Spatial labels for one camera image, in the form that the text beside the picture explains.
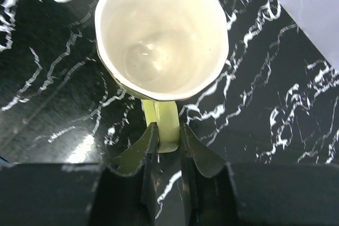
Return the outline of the yellow-green ceramic mug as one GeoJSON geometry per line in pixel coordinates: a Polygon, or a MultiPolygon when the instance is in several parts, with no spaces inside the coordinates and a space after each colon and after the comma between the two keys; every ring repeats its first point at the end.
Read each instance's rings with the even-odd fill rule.
{"type": "Polygon", "coordinates": [[[158,152],[180,143],[176,103],[204,90],[228,57],[226,15],[218,0],[99,0],[98,56],[114,81],[139,98],[158,127],[158,152]]]}

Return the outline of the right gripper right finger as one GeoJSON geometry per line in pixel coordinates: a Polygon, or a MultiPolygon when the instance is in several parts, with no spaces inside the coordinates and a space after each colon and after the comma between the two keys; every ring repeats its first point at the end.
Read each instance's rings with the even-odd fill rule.
{"type": "Polygon", "coordinates": [[[185,225],[246,225],[238,215],[228,164],[180,125],[185,225]]]}

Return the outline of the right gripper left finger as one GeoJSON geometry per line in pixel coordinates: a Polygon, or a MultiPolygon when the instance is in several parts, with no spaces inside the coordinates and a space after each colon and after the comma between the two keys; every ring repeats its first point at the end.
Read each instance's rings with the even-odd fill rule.
{"type": "Polygon", "coordinates": [[[88,225],[155,225],[158,127],[151,123],[105,167],[88,225]]]}

